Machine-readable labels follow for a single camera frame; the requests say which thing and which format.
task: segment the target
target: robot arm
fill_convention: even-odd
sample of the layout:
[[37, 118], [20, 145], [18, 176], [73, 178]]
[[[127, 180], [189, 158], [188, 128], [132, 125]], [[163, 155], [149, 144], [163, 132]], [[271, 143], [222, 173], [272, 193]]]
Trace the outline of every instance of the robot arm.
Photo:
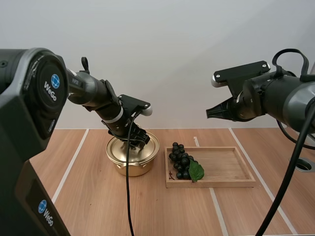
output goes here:
[[117, 97], [109, 81], [97, 80], [91, 76], [88, 60], [82, 58], [81, 61], [84, 71], [75, 73], [67, 69], [68, 100], [82, 105], [89, 112], [95, 111], [102, 118], [102, 123], [108, 127], [109, 133], [124, 142], [127, 141], [128, 131], [132, 126], [130, 144], [143, 148], [150, 137], [145, 130], [131, 123], [131, 119], [134, 113], [150, 116], [150, 103], [126, 95]]
[[[304, 65], [300, 78], [277, 65], [277, 58], [286, 52], [302, 55]], [[306, 113], [315, 100], [315, 75], [306, 74], [308, 60], [296, 49], [278, 52], [273, 64], [277, 71], [272, 73], [268, 73], [270, 68], [265, 61], [216, 71], [212, 84], [215, 87], [227, 85], [232, 97], [208, 109], [207, 117], [246, 122], [269, 114], [300, 132]], [[315, 121], [309, 132], [315, 132]]]

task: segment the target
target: grape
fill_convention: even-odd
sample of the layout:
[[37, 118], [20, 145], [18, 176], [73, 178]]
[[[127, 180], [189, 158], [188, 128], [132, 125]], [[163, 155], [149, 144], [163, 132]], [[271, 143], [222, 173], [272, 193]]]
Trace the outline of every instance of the grape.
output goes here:
[[178, 151], [178, 150], [179, 150], [178, 146], [174, 146], [174, 147], [173, 147], [173, 153], [174, 153], [175, 151]]
[[183, 171], [184, 171], [184, 168], [183, 168], [181, 165], [179, 165], [178, 168], [177, 168], [177, 170], [178, 170], [178, 172], [183, 172]]
[[184, 179], [189, 179], [190, 175], [189, 175], [189, 172], [188, 171], [184, 171], [183, 172], [183, 178]]
[[181, 179], [181, 178], [183, 178], [183, 174], [180, 173], [180, 172], [178, 172], [178, 173], [176, 174], [176, 177], [177, 177], [178, 179]]
[[182, 159], [182, 165], [183, 165], [183, 166], [189, 165], [189, 160], [188, 160], [187, 158], [183, 158], [183, 159]]
[[177, 161], [176, 155], [172, 155], [171, 160], [174, 161], [174, 162]]
[[177, 168], [179, 167], [178, 163], [174, 163], [173, 167], [177, 170]]
[[182, 158], [183, 158], [183, 155], [181, 154], [181, 153], [179, 153], [178, 155], [177, 155], [177, 160], [182, 160]]

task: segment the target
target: white tape line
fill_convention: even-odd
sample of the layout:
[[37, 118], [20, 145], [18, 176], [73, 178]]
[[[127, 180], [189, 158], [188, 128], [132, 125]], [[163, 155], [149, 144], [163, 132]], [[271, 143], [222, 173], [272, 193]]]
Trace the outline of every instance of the white tape line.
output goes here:
[[83, 143], [84, 143], [84, 141], [85, 141], [85, 138], [86, 138], [87, 135], [88, 135], [88, 132], [89, 132], [89, 129], [87, 129], [87, 130], [85, 131], [85, 133], [84, 133], [84, 135], [83, 135], [83, 137], [82, 137], [82, 139], [81, 139], [81, 142], [80, 142], [80, 144], [79, 144], [77, 150], [75, 151], [75, 153], [74, 153], [74, 155], [73, 155], [73, 157], [72, 157], [72, 159], [71, 159], [71, 161], [70, 161], [70, 163], [69, 163], [69, 165], [68, 165], [68, 168], [66, 169], [66, 171], [65, 171], [65, 173], [64, 173], [64, 175], [63, 175], [63, 178], [61, 179], [61, 181], [60, 181], [60, 183], [59, 183], [59, 186], [58, 186], [57, 190], [55, 191], [55, 194], [54, 194], [54, 196], [53, 196], [53, 198], [52, 198], [52, 200], [51, 200], [53, 203], [55, 203], [55, 201], [56, 201], [56, 199], [57, 199], [57, 197], [58, 197], [58, 195], [59, 195], [61, 189], [63, 188], [63, 184], [64, 184], [65, 180], [66, 180], [67, 177], [68, 177], [68, 174], [69, 174], [69, 172], [70, 172], [70, 170], [71, 170], [71, 168], [72, 168], [72, 166], [73, 166], [73, 163], [74, 163], [75, 159], [77, 158], [77, 156], [78, 156], [78, 154], [79, 154], [79, 152], [80, 152], [80, 149], [81, 149], [81, 147], [82, 147], [82, 145], [83, 145]]
[[[229, 128], [233, 138], [235, 139], [235, 141], [237, 142], [238, 146], [240, 147], [240, 149], [242, 150], [244, 156], [246, 157], [246, 159], [248, 160], [249, 164], [251, 165], [252, 169], [254, 170], [255, 174], [257, 175], [258, 179], [260, 180], [262, 186], [264, 187], [265, 191], [267, 192], [268, 196], [270, 197], [270, 199], [272, 201], [275, 200], [274, 195], [272, 194], [272, 192], [270, 191], [269, 187], [267, 186], [266, 182], [263, 180], [263, 178], [261, 177], [260, 173], [258, 172], [257, 168], [255, 167], [254, 163], [252, 162], [252, 160], [250, 159], [250, 157], [248, 156], [247, 152], [245, 151], [245, 149], [243, 148], [242, 144], [240, 143], [240, 141], [238, 140], [238, 138], [236, 137], [236, 135], [234, 134], [232, 128]], [[295, 230], [295, 228], [293, 227], [293, 225], [291, 224], [291, 222], [289, 221], [288, 217], [286, 216], [285, 212], [282, 210], [281, 206], [278, 207], [278, 211], [281, 215], [281, 217], [283, 218], [283, 220], [285, 221], [286, 225], [289, 227], [290, 231], [294, 234], [297, 235], [297, 231]]]
[[193, 139], [195, 139], [196, 147], [200, 147], [197, 137], [194, 137]]
[[[196, 146], [200, 147], [197, 137], [194, 137], [193, 139], [195, 139]], [[223, 219], [223, 215], [222, 215], [222, 212], [221, 212], [221, 209], [220, 209], [217, 197], [216, 197], [216, 193], [215, 193], [213, 188], [209, 188], [209, 190], [210, 190], [213, 204], [214, 204], [215, 209], [216, 209], [216, 213], [217, 213], [218, 220], [219, 220], [219, 223], [221, 226], [222, 234], [223, 234], [223, 236], [228, 236], [226, 225], [225, 225], [225, 222]]]

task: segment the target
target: wego logo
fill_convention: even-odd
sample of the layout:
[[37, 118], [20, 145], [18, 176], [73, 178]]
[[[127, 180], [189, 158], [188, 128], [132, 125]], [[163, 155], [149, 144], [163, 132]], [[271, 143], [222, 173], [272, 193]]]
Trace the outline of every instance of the wego logo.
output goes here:
[[50, 95], [50, 97], [51, 97], [54, 101], [56, 101], [56, 100], [57, 100], [57, 97], [55, 96], [55, 92], [50, 89], [50, 86], [49, 86], [49, 84], [47, 83], [47, 81], [45, 81], [44, 88], [46, 89], [46, 92], [48, 93], [48, 95]]
[[47, 202], [43, 200], [38, 205], [38, 213], [42, 214], [44, 212], [44, 217], [50, 226], [53, 226], [53, 217], [49, 215], [49, 210], [47, 209]]

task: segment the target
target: metal pot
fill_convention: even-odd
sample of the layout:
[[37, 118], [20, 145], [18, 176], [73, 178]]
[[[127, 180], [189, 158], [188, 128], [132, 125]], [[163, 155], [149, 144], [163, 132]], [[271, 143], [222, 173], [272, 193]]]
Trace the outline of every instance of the metal pot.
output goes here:
[[[159, 142], [156, 136], [147, 132], [150, 137], [148, 144], [143, 149], [132, 147], [129, 151], [129, 176], [140, 176], [148, 172], [159, 150]], [[126, 151], [127, 143], [113, 137], [107, 144], [106, 153], [114, 163], [115, 169], [122, 175], [126, 175]]]

